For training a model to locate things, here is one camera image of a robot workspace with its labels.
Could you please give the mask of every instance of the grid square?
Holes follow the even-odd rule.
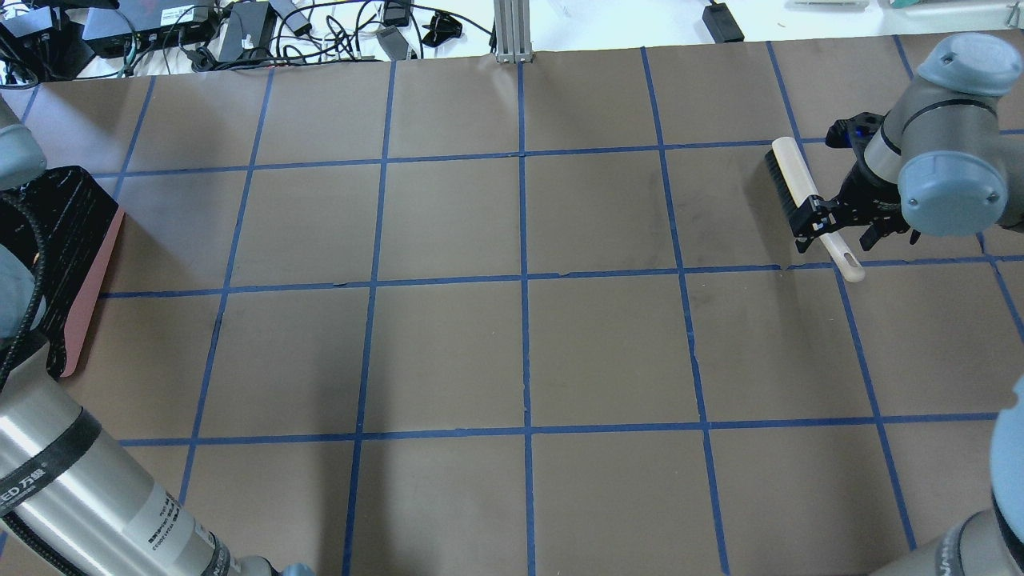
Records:
[[[26,125],[51,166],[120,172],[148,88],[148,78],[42,84],[33,106],[45,112]]]
[[[871,415],[831,270],[686,280],[710,419]]]
[[[239,556],[341,574],[351,462],[347,442],[200,446],[187,507]]]
[[[712,433],[735,576],[863,574],[906,553],[874,426]]]
[[[639,50],[539,54],[523,92],[528,150],[657,143]]]
[[[74,376],[61,380],[117,439],[187,438],[220,299],[99,300]]]
[[[647,54],[666,142],[792,135],[764,43],[665,46]]]
[[[378,166],[257,171],[231,285],[370,280],[379,182]]]
[[[362,446],[352,575],[526,573],[521,436]]]
[[[354,288],[232,294],[203,435],[355,431],[368,297]]]
[[[14,113],[14,116],[22,118],[25,115],[25,111],[29,108],[29,102],[32,100],[32,93],[35,90],[5,90],[3,94],[3,99],[10,107],[10,111]]]
[[[796,40],[772,47],[805,138],[823,137],[839,118],[885,114],[908,83],[891,38]]]
[[[181,483],[181,474],[185,466],[187,447],[133,447],[128,448],[136,461],[156,477],[157,482],[176,493]],[[44,576],[55,574],[53,568],[43,559],[36,556],[13,534],[7,532],[7,542],[0,556],[0,574],[15,574],[18,576]]]
[[[265,71],[179,74],[156,82],[130,170],[249,164]]]
[[[519,284],[377,291],[367,431],[522,425]]]
[[[699,431],[534,436],[537,574],[719,574]]]
[[[380,278],[518,275],[519,162],[388,168]]]
[[[171,494],[178,493],[188,459],[187,446],[132,446],[128,454]]]
[[[998,266],[1017,314],[1024,314],[1024,262],[999,262]]]
[[[1010,42],[1018,51],[1024,52],[1024,35],[1020,30],[986,30],[985,34],[997,36]],[[900,36],[903,44],[903,51],[910,67],[916,72],[921,63],[925,61],[928,54],[932,52],[939,40],[949,36],[949,34],[920,34],[912,36]],[[1015,88],[999,100],[999,128],[1004,130],[1019,130],[1024,128],[1024,90],[1020,86]]]
[[[126,178],[118,202],[128,217],[105,289],[220,288],[245,181],[242,172]]]
[[[257,162],[380,158],[389,76],[382,64],[278,70]]]
[[[991,227],[982,235],[985,237],[985,252],[997,256],[1024,255],[1024,234],[1011,232],[999,227]]]
[[[839,194],[850,168],[857,162],[853,151],[834,150],[823,143],[805,145],[804,150],[807,152],[807,166],[811,169],[818,191],[824,197],[834,198]],[[859,240],[865,230],[867,230],[865,227],[858,227],[843,231],[847,244],[857,258],[863,261],[912,261],[921,258],[981,255],[981,244],[975,236],[922,236],[918,243],[911,246],[909,234],[895,234],[883,238],[873,248],[864,252],[860,248]]]
[[[988,446],[993,427],[991,420],[886,425],[919,543],[992,506]]]
[[[987,263],[877,268],[847,287],[883,414],[992,412],[1024,346]]]
[[[492,55],[397,63],[388,156],[516,151],[517,94],[516,68]]]
[[[36,552],[23,544],[9,531],[0,530],[0,534],[7,535],[7,541],[3,546],[3,556],[0,556],[0,573],[16,574],[18,576],[50,576],[58,574],[46,561],[36,556]]]
[[[529,158],[530,272],[675,268],[656,152]]]
[[[535,425],[691,422],[679,277],[529,283]]]
[[[828,260],[815,242],[799,254],[765,154],[770,147],[666,153],[683,261],[689,268],[787,266]]]

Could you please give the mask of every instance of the brush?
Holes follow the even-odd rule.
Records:
[[[797,213],[797,208],[807,200],[807,197],[817,196],[818,189],[814,186],[811,171],[807,169],[804,157],[800,154],[797,140],[792,136],[783,136],[773,141],[771,152],[765,156],[765,161],[775,182],[782,212],[786,221],[791,222],[790,228],[793,229],[792,216]],[[796,236],[798,231],[793,230],[793,233]],[[823,234],[818,239],[828,250],[828,255],[847,282],[860,282],[864,279],[864,268],[850,251],[850,246],[839,232]]]

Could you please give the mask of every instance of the label sticker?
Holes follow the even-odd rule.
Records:
[[[150,498],[121,534],[156,564],[170,566],[195,530],[196,519],[163,486],[154,483]]]
[[[175,24],[195,22],[198,15],[196,8],[197,6],[191,5],[167,8],[160,12],[160,26],[174,26]]]

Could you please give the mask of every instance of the black power brick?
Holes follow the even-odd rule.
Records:
[[[713,2],[710,6],[705,6],[702,19],[716,44],[743,41],[743,31],[739,30],[739,25],[724,3]]]

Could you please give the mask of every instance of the metal frame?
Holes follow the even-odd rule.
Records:
[[[502,64],[532,61],[529,0],[495,0],[495,54]]]

